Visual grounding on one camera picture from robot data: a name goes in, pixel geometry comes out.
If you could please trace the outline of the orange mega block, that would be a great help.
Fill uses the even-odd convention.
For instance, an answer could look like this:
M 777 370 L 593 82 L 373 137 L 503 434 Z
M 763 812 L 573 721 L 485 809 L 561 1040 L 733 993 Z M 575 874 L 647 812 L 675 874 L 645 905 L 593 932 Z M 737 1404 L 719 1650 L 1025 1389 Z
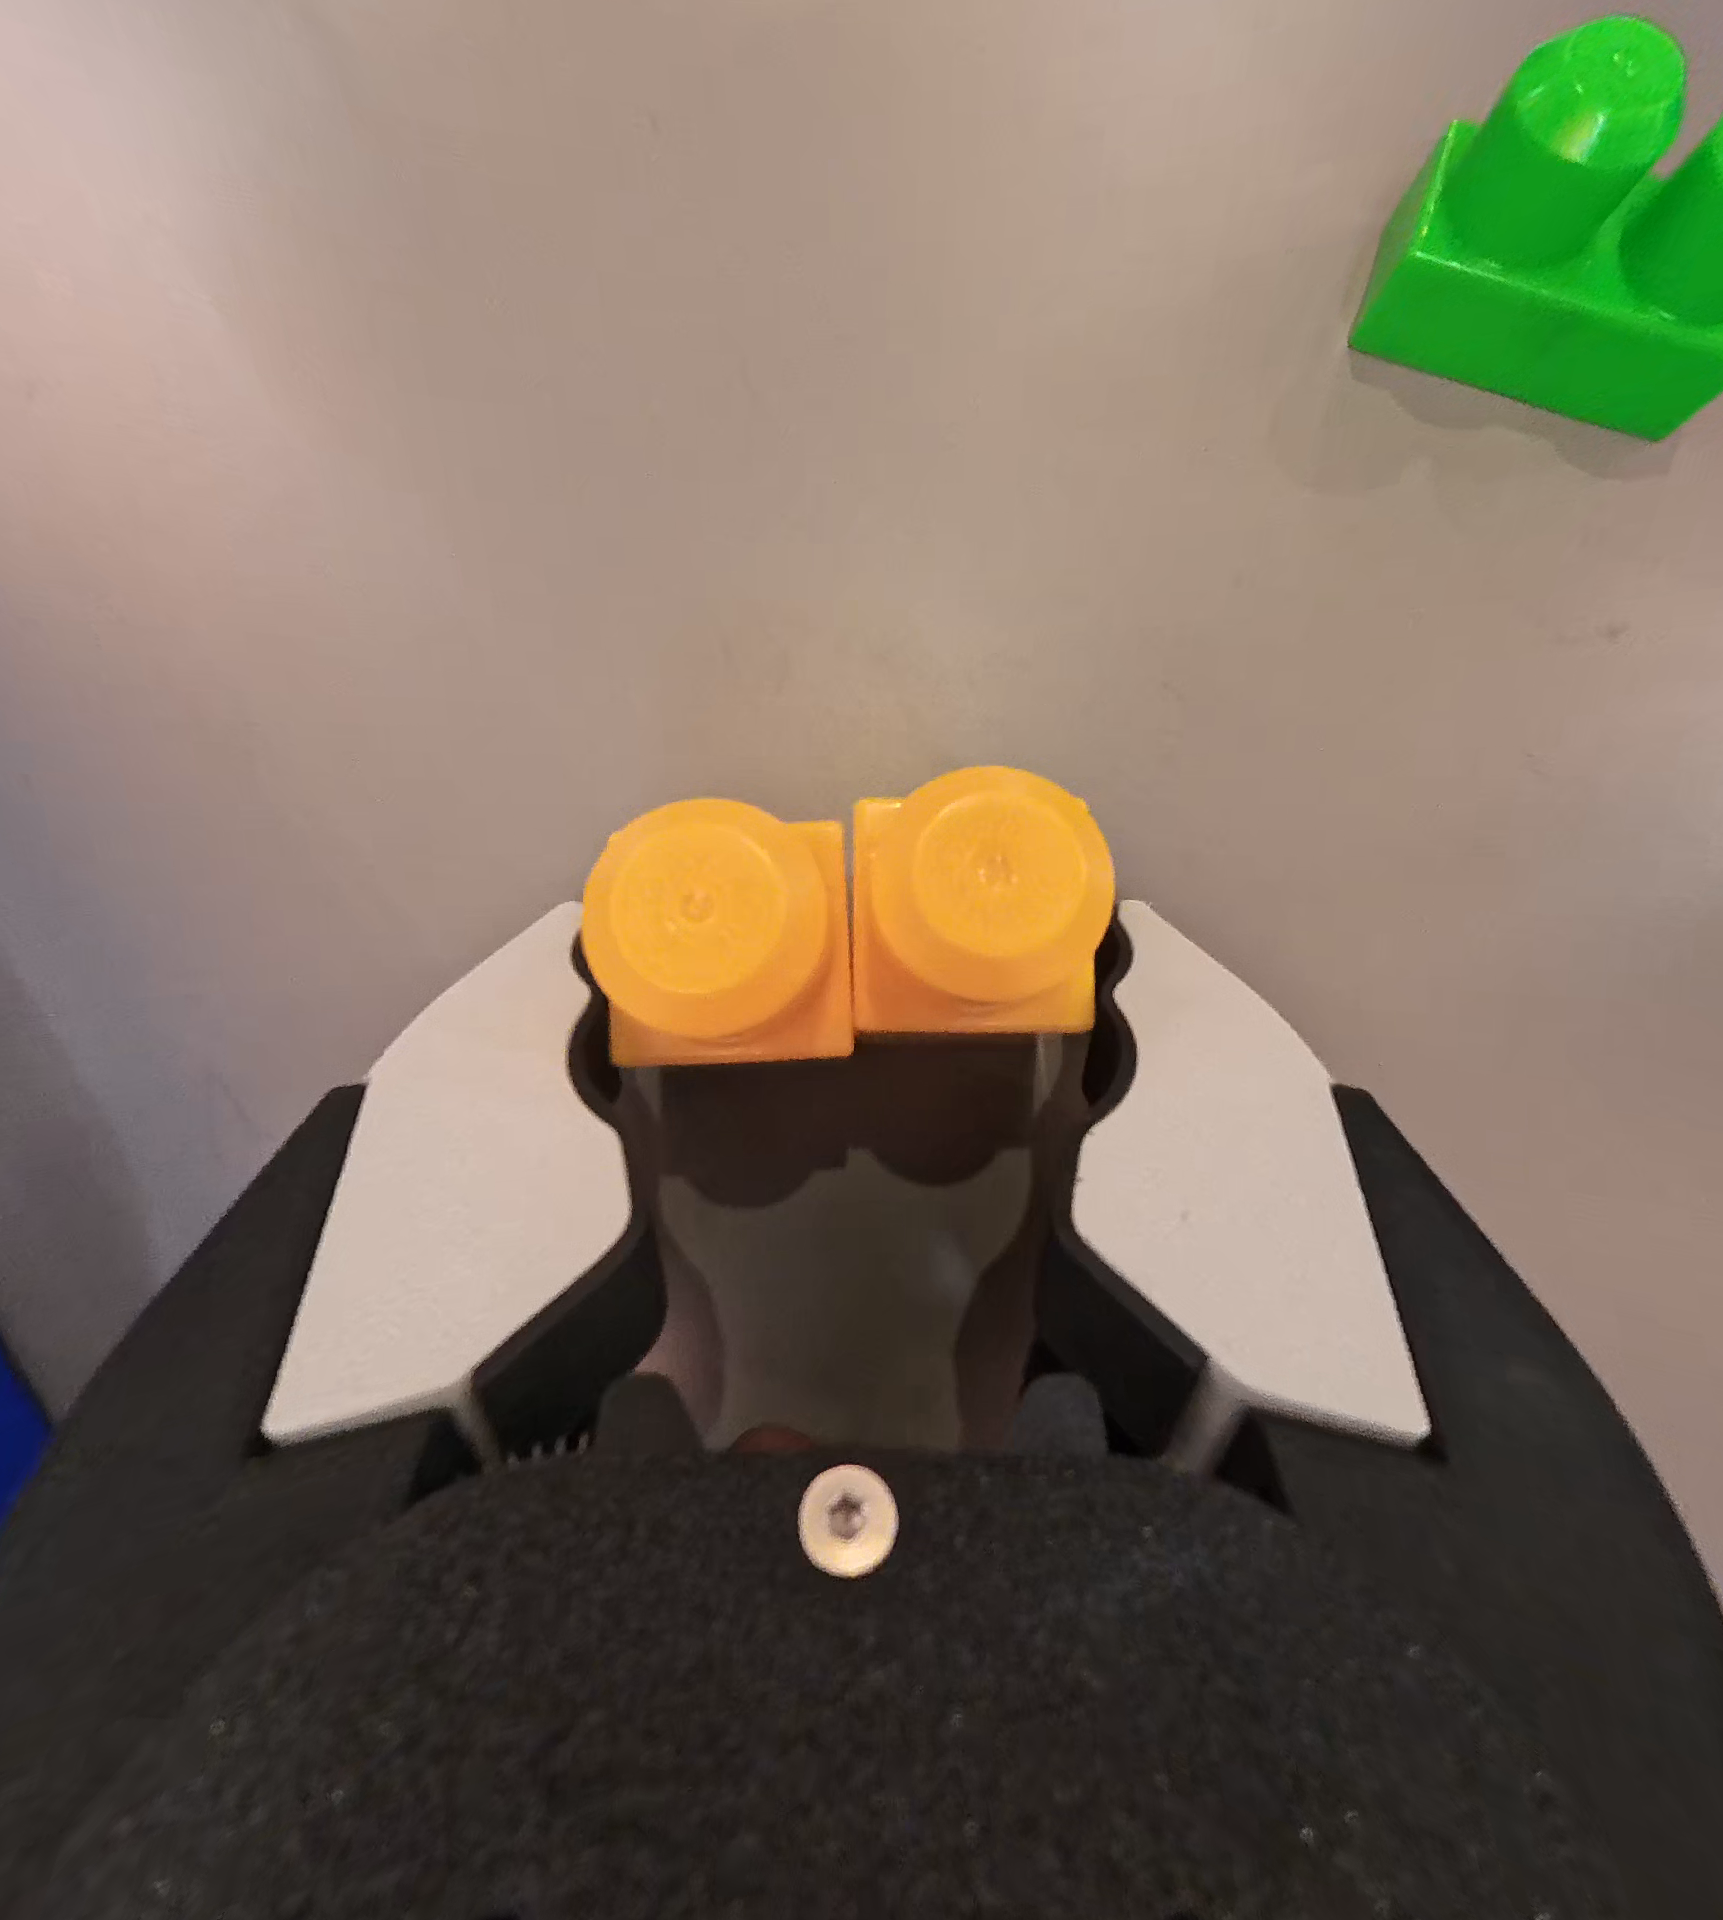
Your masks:
M 1109 844 L 1037 774 L 969 765 L 853 806 L 853 1021 L 865 1040 L 1081 1036 L 1113 923 Z
M 609 833 L 581 947 L 623 1069 L 841 1060 L 855 1048 L 845 832 L 687 798 Z

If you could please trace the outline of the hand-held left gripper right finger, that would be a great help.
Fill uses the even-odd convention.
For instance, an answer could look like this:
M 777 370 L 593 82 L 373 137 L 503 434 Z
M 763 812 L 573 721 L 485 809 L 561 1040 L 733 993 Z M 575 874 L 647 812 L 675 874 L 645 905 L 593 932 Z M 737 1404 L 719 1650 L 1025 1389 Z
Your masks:
M 1223 1452 L 1249 1415 L 1425 1442 L 1329 1069 L 1141 899 L 1097 954 L 1081 1095 L 1037 1330 L 1127 1446 Z

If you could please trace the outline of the green mega block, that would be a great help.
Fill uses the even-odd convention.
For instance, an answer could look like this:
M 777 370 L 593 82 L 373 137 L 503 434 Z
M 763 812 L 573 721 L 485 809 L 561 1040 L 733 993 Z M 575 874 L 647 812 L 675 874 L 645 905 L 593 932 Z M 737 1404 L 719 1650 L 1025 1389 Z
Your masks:
M 1660 442 L 1723 393 L 1723 114 L 1658 171 L 1686 57 L 1606 13 L 1453 119 L 1391 212 L 1349 348 Z

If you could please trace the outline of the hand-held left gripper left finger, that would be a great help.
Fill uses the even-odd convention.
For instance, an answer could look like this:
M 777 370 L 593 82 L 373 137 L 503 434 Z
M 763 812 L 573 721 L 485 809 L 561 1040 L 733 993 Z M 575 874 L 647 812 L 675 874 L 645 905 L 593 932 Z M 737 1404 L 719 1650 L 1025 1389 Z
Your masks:
M 667 1316 L 645 1111 L 563 902 L 369 1068 L 261 1429 L 441 1413 L 473 1447 L 593 1421 Z

